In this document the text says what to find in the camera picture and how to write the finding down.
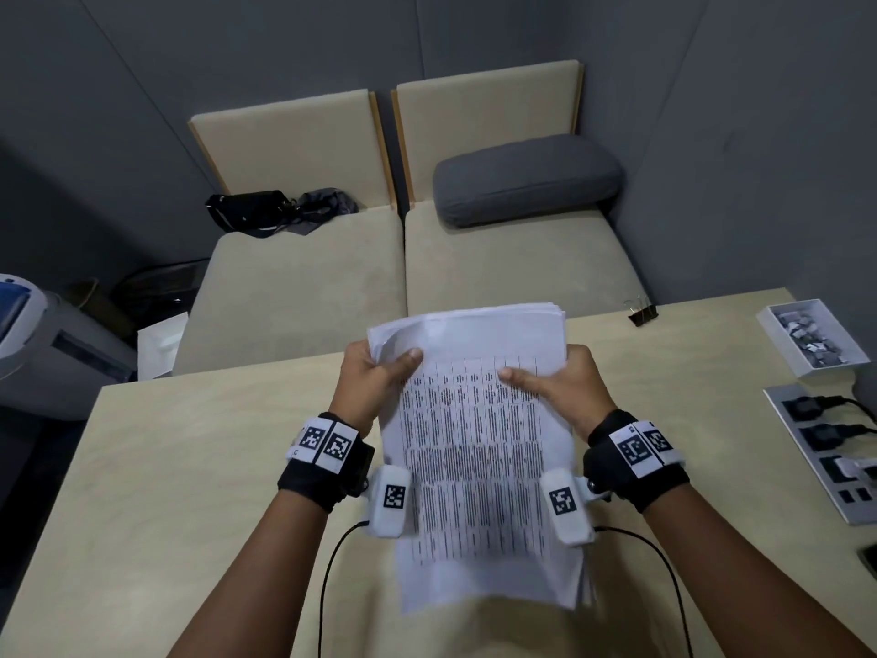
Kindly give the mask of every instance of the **wooden table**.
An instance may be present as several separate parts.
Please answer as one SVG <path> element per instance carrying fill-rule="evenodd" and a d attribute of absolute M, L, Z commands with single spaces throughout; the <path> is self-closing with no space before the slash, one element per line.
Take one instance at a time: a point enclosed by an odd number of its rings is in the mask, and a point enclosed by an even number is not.
<path fill-rule="evenodd" d="M 877 648 L 877 582 L 855 554 L 877 541 L 877 526 L 844 523 L 761 392 L 795 379 L 755 314 L 791 299 L 778 289 L 667 305 L 640 329 L 623 313 L 576 318 L 568 339 L 590 345 L 618 403 L 686 454 L 704 496 Z M 164 655 L 274 495 L 299 426 L 328 405 L 340 361 L 334 353 L 105 388 L 0 655 Z M 851 381 L 824 389 L 849 392 Z M 323 572 L 361 503 L 348 499 L 330 518 L 293 655 L 316 654 Z M 625 503 L 591 511 L 651 536 Z M 402 618 L 390 542 L 355 533 L 333 566 L 324 655 L 683 655 L 657 555 L 602 534 L 588 560 L 591 609 L 475 600 Z M 686 604 L 696 655 L 720 655 L 687 595 Z"/>

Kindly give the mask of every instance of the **binder clip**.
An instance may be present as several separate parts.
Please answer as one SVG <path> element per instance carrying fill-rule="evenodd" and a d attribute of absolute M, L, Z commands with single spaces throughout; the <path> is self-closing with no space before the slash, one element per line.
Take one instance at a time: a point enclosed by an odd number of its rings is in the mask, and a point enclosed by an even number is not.
<path fill-rule="evenodd" d="M 624 306 L 630 309 L 628 318 L 638 328 L 658 317 L 658 308 L 647 297 L 637 296 L 636 300 L 625 300 Z"/>

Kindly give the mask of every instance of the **white paper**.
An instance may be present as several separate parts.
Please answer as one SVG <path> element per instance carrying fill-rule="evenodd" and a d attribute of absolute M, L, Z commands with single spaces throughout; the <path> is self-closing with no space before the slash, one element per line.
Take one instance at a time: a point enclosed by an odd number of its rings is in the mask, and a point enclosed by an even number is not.
<path fill-rule="evenodd" d="M 385 461 L 414 475 L 414 526 L 396 542 L 404 613 L 472 596 L 570 609 L 580 594 L 589 598 L 582 551 L 557 540 L 539 491 L 543 471 L 573 464 L 569 428 L 497 378 L 503 366 L 561 368 L 564 320 L 556 305 L 527 304 L 369 331 L 378 362 L 423 350 L 399 403 L 380 417 Z"/>

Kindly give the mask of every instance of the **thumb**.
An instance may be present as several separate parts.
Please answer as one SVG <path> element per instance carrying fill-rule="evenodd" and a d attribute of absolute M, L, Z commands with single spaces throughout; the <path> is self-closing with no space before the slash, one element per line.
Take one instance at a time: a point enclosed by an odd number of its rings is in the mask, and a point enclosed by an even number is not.
<path fill-rule="evenodd" d="M 531 374 L 525 369 L 517 369 L 513 366 L 504 366 L 497 372 L 499 380 L 511 387 L 517 387 L 533 395 L 542 396 L 545 393 L 545 379 Z"/>
<path fill-rule="evenodd" d="M 421 362 L 423 362 L 423 351 L 419 348 L 412 348 L 411 351 L 403 353 L 394 361 L 385 364 L 384 367 L 389 372 L 391 380 L 402 382 L 414 374 Z"/>

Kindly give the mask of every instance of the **gray pillow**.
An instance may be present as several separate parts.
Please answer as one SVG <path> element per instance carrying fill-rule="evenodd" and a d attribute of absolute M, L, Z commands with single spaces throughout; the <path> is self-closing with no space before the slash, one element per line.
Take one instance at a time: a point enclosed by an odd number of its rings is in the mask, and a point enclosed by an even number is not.
<path fill-rule="evenodd" d="M 621 188 L 615 157 L 563 134 L 445 159 L 433 174 L 438 216 L 452 226 L 551 214 L 601 201 Z"/>

